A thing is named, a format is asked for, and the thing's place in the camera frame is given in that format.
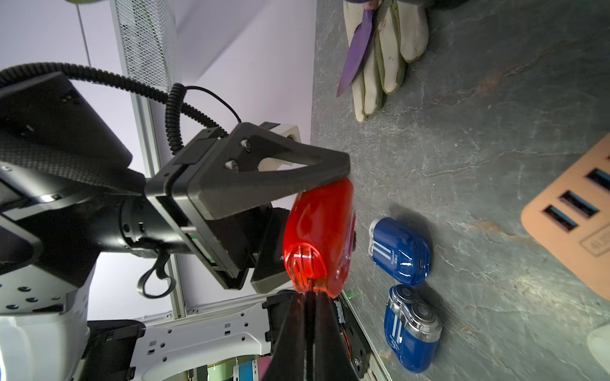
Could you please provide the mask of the red electric shaver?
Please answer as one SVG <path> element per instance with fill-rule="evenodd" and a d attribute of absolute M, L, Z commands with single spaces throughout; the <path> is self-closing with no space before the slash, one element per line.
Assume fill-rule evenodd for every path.
<path fill-rule="evenodd" d="M 298 292 L 337 298 L 355 238 L 354 185 L 346 178 L 298 194 L 284 230 L 284 266 Z"/>

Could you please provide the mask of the white power strip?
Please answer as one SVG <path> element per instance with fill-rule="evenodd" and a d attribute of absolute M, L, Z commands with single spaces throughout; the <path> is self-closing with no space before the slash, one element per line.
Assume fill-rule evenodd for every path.
<path fill-rule="evenodd" d="M 589 352 L 600 366 L 610 373 L 610 325 L 595 328 L 587 336 Z"/>

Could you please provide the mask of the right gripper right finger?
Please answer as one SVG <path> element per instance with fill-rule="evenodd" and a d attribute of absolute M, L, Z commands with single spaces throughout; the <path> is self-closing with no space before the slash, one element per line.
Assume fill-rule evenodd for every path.
<path fill-rule="evenodd" d="M 315 295 L 314 380 L 359 380 L 350 361 L 333 300 L 323 292 Z"/>

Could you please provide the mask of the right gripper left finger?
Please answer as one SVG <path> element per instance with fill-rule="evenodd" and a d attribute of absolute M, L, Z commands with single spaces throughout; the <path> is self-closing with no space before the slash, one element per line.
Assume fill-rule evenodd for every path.
<path fill-rule="evenodd" d="M 271 363 L 263 380 L 305 380 L 305 297 L 294 291 L 280 291 L 266 301 L 271 310 Z"/>

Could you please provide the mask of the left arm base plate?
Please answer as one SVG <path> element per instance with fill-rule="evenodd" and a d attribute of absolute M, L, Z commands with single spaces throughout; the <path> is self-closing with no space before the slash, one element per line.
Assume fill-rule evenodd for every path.
<path fill-rule="evenodd" d="M 305 352 L 305 380 L 313 379 L 313 341 L 314 341 L 314 313 L 315 313 L 315 295 L 317 293 L 308 292 L 302 294 L 305 297 L 305 314 L 306 314 L 306 352 Z M 344 339 L 346 349 L 353 365 L 357 377 L 362 379 L 369 369 L 369 360 L 372 355 L 372 349 L 360 325 L 356 321 L 356 317 L 351 309 L 347 306 L 345 298 L 338 296 L 331 298 L 335 304 L 335 316 L 338 319 L 338 326 Z M 265 334 L 265 339 L 271 343 L 272 355 L 272 338 L 270 337 L 271 328 L 275 325 L 272 322 L 271 310 L 268 310 L 266 301 L 263 303 L 263 308 L 268 312 L 268 320 L 270 331 Z"/>

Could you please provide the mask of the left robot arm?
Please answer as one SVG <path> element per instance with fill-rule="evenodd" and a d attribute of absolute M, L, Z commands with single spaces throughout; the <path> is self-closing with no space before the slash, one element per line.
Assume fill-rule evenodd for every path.
<path fill-rule="evenodd" d="M 73 86 L 102 84 L 162 103 L 173 158 L 151 179 Z M 225 131 L 170 92 L 71 63 L 1 73 L 1 378 L 167 380 L 229 357 L 270 355 L 264 380 L 355 380 L 335 314 L 354 245 L 344 152 L 301 143 L 288 125 Z M 147 326 L 87 318 L 103 252 L 165 267 L 197 257 L 227 290 L 292 281 L 274 333 L 261 306 Z"/>

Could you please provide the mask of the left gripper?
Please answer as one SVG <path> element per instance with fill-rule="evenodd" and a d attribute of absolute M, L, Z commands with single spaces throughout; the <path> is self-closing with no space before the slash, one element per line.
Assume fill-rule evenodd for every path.
<path fill-rule="evenodd" d="M 345 152 L 289 141 L 290 148 L 276 156 L 296 168 L 258 171 L 260 161 L 273 156 L 279 136 L 252 123 L 241 123 L 226 135 L 220 128 L 200 131 L 147 181 L 145 195 L 222 288 L 240 290 L 254 257 L 230 216 L 345 179 L 350 158 Z M 283 208 L 270 214 L 250 282 L 258 294 L 290 280 L 283 260 L 289 214 Z"/>

